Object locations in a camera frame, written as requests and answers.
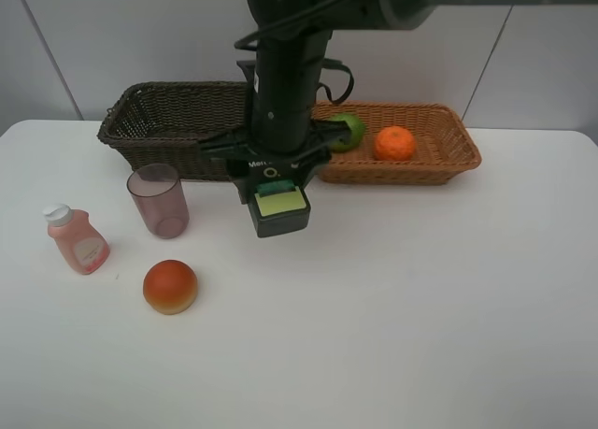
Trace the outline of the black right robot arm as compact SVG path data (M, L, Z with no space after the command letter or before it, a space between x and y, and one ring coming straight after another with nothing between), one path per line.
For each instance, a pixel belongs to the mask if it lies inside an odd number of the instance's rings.
M330 146L349 141L343 122L312 119L320 75L343 64L326 57L337 30L412 30L440 6L591 5L596 0L247 0L257 30L236 41L253 60L241 64L247 79L244 121L199 145L222 159L243 203L274 180L305 187L331 156Z

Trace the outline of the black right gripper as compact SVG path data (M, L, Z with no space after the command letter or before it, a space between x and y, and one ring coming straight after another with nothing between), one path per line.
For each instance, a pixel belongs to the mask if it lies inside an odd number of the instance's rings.
M242 204L248 204L256 192L255 179L249 175L252 168L273 164L298 164L293 169L293 184L303 191L321 171L321 164L301 164L310 156L323 152L330 157L329 146L335 142L349 142L351 131L345 122L314 121L308 125L306 142L290 153L275 152L260 145L250 129L238 126L222 134L197 142L201 159L221 160L232 177Z

